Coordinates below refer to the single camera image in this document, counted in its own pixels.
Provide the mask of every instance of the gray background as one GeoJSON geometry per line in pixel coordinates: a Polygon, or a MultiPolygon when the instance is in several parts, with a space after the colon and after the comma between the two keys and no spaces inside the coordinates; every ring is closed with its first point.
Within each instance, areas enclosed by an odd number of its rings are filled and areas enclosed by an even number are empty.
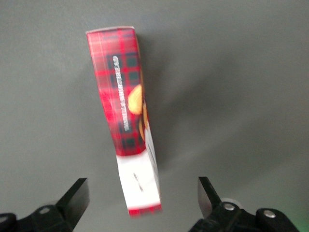
{"type": "Polygon", "coordinates": [[[0,210],[88,177],[76,232],[187,231],[197,177],[309,225],[309,2],[0,1],[0,210]],[[85,32],[139,35],[163,212],[130,219],[85,32]]]}

